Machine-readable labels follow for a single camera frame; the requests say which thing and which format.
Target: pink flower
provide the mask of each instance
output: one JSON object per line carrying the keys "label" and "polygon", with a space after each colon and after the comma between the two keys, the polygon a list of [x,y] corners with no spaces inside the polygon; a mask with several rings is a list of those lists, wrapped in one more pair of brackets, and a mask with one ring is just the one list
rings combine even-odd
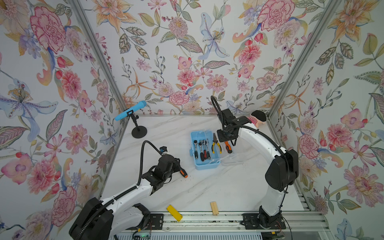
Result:
{"label": "pink flower", "polygon": [[313,118],[305,118],[300,122],[301,131],[307,135],[313,135],[317,127],[317,120]]}
{"label": "pink flower", "polygon": [[61,137],[62,137],[62,135],[59,134],[59,137],[58,137],[58,139],[57,139],[57,141],[56,141],[56,137],[53,136],[53,137],[52,137],[52,143],[53,143],[53,144],[50,144],[50,143],[47,143],[47,144],[46,144],[46,147],[49,148],[49,149],[51,149],[51,150],[49,150],[48,152],[45,152],[45,153],[44,153],[44,157],[46,157],[46,156],[52,154],[52,158],[54,158],[54,157],[56,157],[56,153],[57,153],[57,152],[61,152],[61,149],[59,149],[59,147],[60,147],[60,145],[61,145],[61,144],[63,143],[63,141],[64,141],[64,140],[61,140]]}
{"label": "pink flower", "polygon": [[208,89],[213,89],[213,91],[215,92],[220,92],[220,91],[223,91],[224,88],[226,88],[228,85],[227,85],[227,82],[228,82],[228,79],[224,78],[223,75],[218,75],[216,74],[214,77],[211,76],[208,80],[207,80],[207,85],[206,87]]}
{"label": "pink flower", "polygon": [[179,57],[179,70],[188,69],[192,64],[191,58]]}
{"label": "pink flower", "polygon": [[97,86],[97,100],[103,103],[103,106],[106,107],[108,105],[109,100],[109,91],[107,81],[104,79],[103,83],[99,83]]}
{"label": "pink flower", "polygon": [[175,105],[183,105],[189,101],[189,95],[185,92],[177,91],[169,96],[169,101]]}
{"label": "pink flower", "polygon": [[97,71],[91,67],[91,74],[94,78],[98,79],[99,78],[99,74],[97,73]]}
{"label": "pink flower", "polygon": [[81,61],[83,58],[83,42],[80,39],[79,33],[73,28],[67,28],[65,33],[65,44],[67,49],[74,55],[74,57]]}
{"label": "pink flower", "polygon": [[245,92],[245,91],[249,90],[249,86],[246,84],[245,81],[242,81],[242,82],[240,82],[240,83],[237,85],[237,89],[238,89],[238,90],[241,90],[242,92]]}
{"label": "pink flower", "polygon": [[53,225],[60,227],[71,216],[76,205],[76,197],[76,190],[71,186],[67,187],[67,190],[59,192],[51,211]]}
{"label": "pink flower", "polygon": [[188,33],[187,23],[179,17],[172,19],[168,27],[177,38],[182,38]]}
{"label": "pink flower", "polygon": [[79,148],[88,146],[87,140],[88,135],[87,129],[83,128],[83,125],[80,124],[77,127],[72,126],[72,132],[68,131],[67,134],[69,137],[64,138],[64,142],[67,143],[67,149],[72,149],[72,155],[79,153]]}
{"label": "pink flower", "polygon": [[136,60],[136,65],[140,68],[140,70],[143,69],[144,71],[148,72],[148,70],[151,69],[151,67],[148,63],[144,62],[144,60],[141,60],[140,58],[138,58],[138,60]]}
{"label": "pink flower", "polygon": [[16,182],[20,185],[25,182],[26,176],[31,171],[31,167],[32,162],[28,154],[23,154],[19,159],[9,161],[1,168],[1,172],[12,179],[12,182]]}
{"label": "pink flower", "polygon": [[316,139],[310,135],[304,134],[299,138],[300,150],[309,159],[314,159],[319,155],[317,149],[319,145],[316,143]]}
{"label": "pink flower", "polygon": [[61,78],[61,87],[63,88],[65,95],[70,99],[78,98],[80,95],[81,83],[77,73],[64,71]]}
{"label": "pink flower", "polygon": [[275,41],[273,44],[275,46],[280,46],[291,41],[295,36],[298,30],[300,29],[300,22],[292,19],[284,23],[279,29],[275,31]]}
{"label": "pink flower", "polygon": [[31,170],[31,176],[28,178],[30,193],[38,194],[45,191],[52,184],[55,177],[55,164],[48,160],[37,162]]}
{"label": "pink flower", "polygon": [[351,131],[342,124],[331,124],[328,127],[327,137],[330,143],[336,147],[345,147],[352,141]]}
{"label": "pink flower", "polygon": [[273,61],[273,68],[274,69],[280,69],[281,67],[281,58],[275,59]]}
{"label": "pink flower", "polygon": [[260,47],[256,44],[245,46],[239,55],[239,62],[244,65],[253,63],[261,53]]}
{"label": "pink flower", "polygon": [[95,33],[95,36],[96,36],[97,41],[98,41],[100,44],[106,44],[106,43],[107,43],[107,42],[104,42],[104,40],[105,40],[105,37],[104,37],[104,36],[99,37],[99,33]]}
{"label": "pink flower", "polygon": [[99,121],[101,119],[101,111],[91,110],[91,118],[95,122]]}
{"label": "pink flower", "polygon": [[364,127],[364,123],[362,122],[362,115],[358,108],[355,108],[352,111],[350,111],[347,115],[344,115],[340,119],[340,121],[350,129],[359,129]]}
{"label": "pink flower", "polygon": [[180,71],[177,79],[183,84],[188,84],[195,80],[195,75],[191,69],[184,69]]}
{"label": "pink flower", "polygon": [[86,112],[86,108],[92,106],[91,100],[89,99],[88,94],[85,90],[83,90],[79,96],[79,104],[81,110],[83,110],[84,112]]}
{"label": "pink flower", "polygon": [[288,21],[294,9],[291,0],[268,0],[257,17],[257,24],[262,24],[261,30],[271,31]]}
{"label": "pink flower", "polygon": [[197,72],[197,77],[203,77],[204,78],[204,76],[208,76],[208,77],[211,77],[212,75],[210,75],[210,73],[212,73],[212,70],[210,70],[209,68],[206,68],[205,70],[204,70],[204,68],[200,68],[200,71],[199,70],[196,70],[196,72]]}
{"label": "pink flower", "polygon": [[349,147],[351,152],[356,153],[355,155],[353,155],[354,159],[356,159],[357,157],[360,157],[360,160],[367,167],[368,167],[368,165],[366,164],[366,162],[369,163],[372,166],[376,165],[376,163],[374,161],[369,159],[369,157],[375,157],[375,154],[373,154],[373,153],[364,153],[365,151],[367,151],[369,149],[368,145],[364,145],[364,146],[361,147],[361,149],[359,149],[359,141],[355,141],[355,147],[352,147],[349,144],[347,146]]}
{"label": "pink flower", "polygon": [[151,0],[151,3],[148,3],[148,6],[153,6],[151,9],[158,8],[160,10],[160,6],[163,6],[167,3],[161,2],[162,0]]}
{"label": "pink flower", "polygon": [[172,93],[174,93],[174,90],[170,83],[167,82],[159,86],[159,94],[161,96],[169,97]]}
{"label": "pink flower", "polygon": [[33,33],[40,45],[57,54],[65,45],[65,31],[60,18],[46,7],[35,7],[35,15],[30,17]]}
{"label": "pink flower", "polygon": [[242,67],[239,71],[239,76],[242,76],[243,78],[249,78],[249,76],[251,75],[253,69],[255,68],[255,66],[252,64],[252,65],[245,65],[244,67]]}
{"label": "pink flower", "polygon": [[275,75],[273,72],[267,72],[264,77],[257,79],[257,91],[268,89],[273,86],[275,83],[280,81],[283,78],[283,75]]}
{"label": "pink flower", "polygon": [[368,176],[369,168],[367,166],[352,167],[352,171],[344,170],[344,178],[349,181],[347,184],[347,195],[356,197],[356,200],[361,204],[362,198],[365,199],[365,204],[374,207],[377,202],[383,203],[383,195],[380,194],[384,189],[384,185],[376,182],[378,176],[372,174]]}

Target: yellow block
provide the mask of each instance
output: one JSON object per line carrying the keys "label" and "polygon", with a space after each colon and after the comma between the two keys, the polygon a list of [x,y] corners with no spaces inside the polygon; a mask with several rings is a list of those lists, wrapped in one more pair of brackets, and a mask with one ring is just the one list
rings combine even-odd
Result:
{"label": "yellow block", "polygon": [[181,219],[183,218],[183,216],[172,206],[172,205],[169,205],[167,207],[167,210],[170,214],[172,214],[172,216],[179,222],[181,221]]}

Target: black mounting plate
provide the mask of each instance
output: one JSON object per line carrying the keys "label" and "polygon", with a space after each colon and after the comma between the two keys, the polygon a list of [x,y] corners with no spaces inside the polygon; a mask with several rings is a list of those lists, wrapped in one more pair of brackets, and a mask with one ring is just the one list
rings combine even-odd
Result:
{"label": "black mounting plate", "polygon": [[[258,223],[258,215],[258,213],[243,214],[243,221],[241,221],[240,224],[244,225],[246,230],[263,229]],[[275,222],[271,224],[270,229],[279,230],[279,227],[281,227],[281,229],[286,229],[285,222],[281,215],[277,218]]]}

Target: black cable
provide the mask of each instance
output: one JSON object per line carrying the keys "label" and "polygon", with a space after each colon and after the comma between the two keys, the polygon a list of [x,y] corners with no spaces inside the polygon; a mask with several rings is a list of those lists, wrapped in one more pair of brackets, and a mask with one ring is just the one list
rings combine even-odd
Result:
{"label": "black cable", "polygon": [[288,224],[288,227],[289,227],[289,231],[291,232],[291,240],[293,240],[293,236],[292,236],[292,230],[291,230],[291,227],[289,226],[289,223],[288,221],[285,219],[285,217],[283,217],[283,215],[281,215],[281,217],[284,219],[284,221]]}

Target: blue flower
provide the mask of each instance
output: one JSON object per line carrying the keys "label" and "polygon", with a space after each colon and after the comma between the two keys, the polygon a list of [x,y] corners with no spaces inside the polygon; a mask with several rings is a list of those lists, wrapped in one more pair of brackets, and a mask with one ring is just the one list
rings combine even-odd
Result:
{"label": "blue flower", "polygon": [[78,173],[78,172],[74,172],[74,173],[73,173],[73,176],[71,176],[71,179],[72,179],[71,183],[73,183],[72,186],[73,186],[74,188],[77,188],[77,185],[79,184],[79,182],[80,182],[80,180],[81,180],[81,174]]}
{"label": "blue flower", "polygon": [[108,145],[108,144],[113,144],[113,145],[116,145],[117,142],[115,140],[116,136],[118,135],[118,131],[116,131],[114,134],[112,134],[112,131],[110,128],[108,128],[108,137],[106,136],[102,136],[100,138],[100,142],[103,143],[104,145]]}
{"label": "blue flower", "polygon": [[26,83],[13,78],[13,84],[8,85],[8,92],[12,99],[0,94],[0,109],[4,110],[8,118],[15,116],[25,117],[30,125],[31,131],[28,134],[28,141],[32,142],[40,133],[40,127],[35,121],[38,113],[48,114],[56,109],[58,102],[42,101],[40,103],[30,103],[32,97]]}
{"label": "blue flower", "polygon": [[192,94],[192,95],[189,97],[189,101],[196,101],[196,100],[198,100],[198,99],[199,99],[199,96],[198,96],[196,93]]}
{"label": "blue flower", "polygon": [[215,51],[216,54],[221,58],[225,58],[229,56],[229,54],[225,52],[225,49],[222,47],[219,47],[217,44],[220,42],[221,38],[224,37],[224,28],[221,27],[220,30],[216,29],[211,34],[210,32],[211,27],[212,27],[211,17],[207,13],[202,13],[200,31],[203,35],[203,43],[207,45],[207,48],[206,48],[205,54],[198,57],[198,59],[200,60],[206,60],[211,51]]}

